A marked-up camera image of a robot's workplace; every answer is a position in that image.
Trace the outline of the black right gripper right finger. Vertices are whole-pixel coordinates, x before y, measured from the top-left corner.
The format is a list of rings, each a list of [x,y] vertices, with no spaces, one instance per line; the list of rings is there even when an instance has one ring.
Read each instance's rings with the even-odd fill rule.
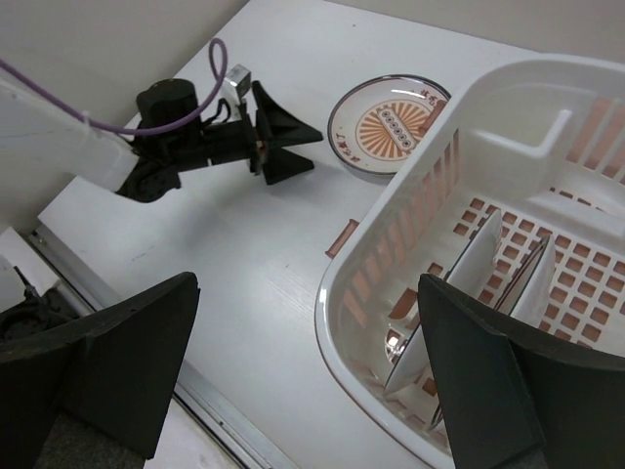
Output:
[[[621,468],[624,360],[485,306],[433,275],[418,306],[457,468]]]

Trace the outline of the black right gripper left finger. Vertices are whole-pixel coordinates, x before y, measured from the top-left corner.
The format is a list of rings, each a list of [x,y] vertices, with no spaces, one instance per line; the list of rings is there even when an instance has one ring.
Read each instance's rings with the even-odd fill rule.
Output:
[[[121,303],[1,344],[1,465],[32,468],[59,417],[154,457],[200,289],[183,272]]]

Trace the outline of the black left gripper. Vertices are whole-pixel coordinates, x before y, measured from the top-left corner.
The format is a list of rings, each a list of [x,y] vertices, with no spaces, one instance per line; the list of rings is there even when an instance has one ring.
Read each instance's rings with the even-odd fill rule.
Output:
[[[294,147],[321,142],[320,131],[282,108],[259,80],[252,82],[257,106],[256,129],[270,147]],[[142,91],[136,98],[141,116],[139,128],[149,130],[171,124],[198,108],[194,85],[184,79],[167,79]],[[199,116],[181,127],[158,135],[135,139],[135,151],[142,161],[159,167],[198,169],[238,160],[259,167],[256,131],[250,119],[232,122],[203,121]],[[313,170],[313,162],[283,148],[261,147],[261,170],[267,185],[275,185]]]

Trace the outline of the plate with orange sunburst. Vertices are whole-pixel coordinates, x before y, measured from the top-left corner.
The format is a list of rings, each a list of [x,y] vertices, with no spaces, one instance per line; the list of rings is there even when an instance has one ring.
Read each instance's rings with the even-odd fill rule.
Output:
[[[450,99],[444,87],[418,75],[369,79],[333,107],[326,126],[329,145],[353,170],[393,176]]]

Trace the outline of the plate with red characters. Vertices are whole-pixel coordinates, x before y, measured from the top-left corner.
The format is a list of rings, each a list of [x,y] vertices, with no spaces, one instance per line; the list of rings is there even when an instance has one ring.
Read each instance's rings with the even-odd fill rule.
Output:
[[[523,419],[528,399],[512,345],[497,325],[532,329],[546,307],[555,267],[555,244],[540,240],[521,263],[494,308],[431,274],[419,279],[418,304],[434,379],[438,408],[430,425],[455,413],[476,415],[484,423],[498,422],[487,409],[489,401],[501,406],[506,394],[518,398],[509,409]]]

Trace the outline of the plate with dark blue rim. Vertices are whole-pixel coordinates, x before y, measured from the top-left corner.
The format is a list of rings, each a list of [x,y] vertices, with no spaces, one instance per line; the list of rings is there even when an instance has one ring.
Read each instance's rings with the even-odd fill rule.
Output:
[[[478,229],[453,267],[443,278],[470,296],[476,296],[494,269],[494,257],[502,236],[502,213],[495,209]],[[385,383],[384,395],[390,395],[418,380],[429,363],[423,333],[423,320],[412,332]]]

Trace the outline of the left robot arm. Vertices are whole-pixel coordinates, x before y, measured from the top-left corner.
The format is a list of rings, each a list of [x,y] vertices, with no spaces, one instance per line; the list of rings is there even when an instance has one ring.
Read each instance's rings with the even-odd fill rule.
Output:
[[[197,103],[193,84],[162,80],[137,97],[139,136],[132,141],[100,132],[52,104],[4,82],[1,145],[54,165],[102,189],[150,203],[181,187],[183,172],[243,160],[267,185],[313,170],[291,147],[322,141],[322,134],[278,105],[250,71],[238,64],[225,75],[217,116],[195,117],[160,135]]]

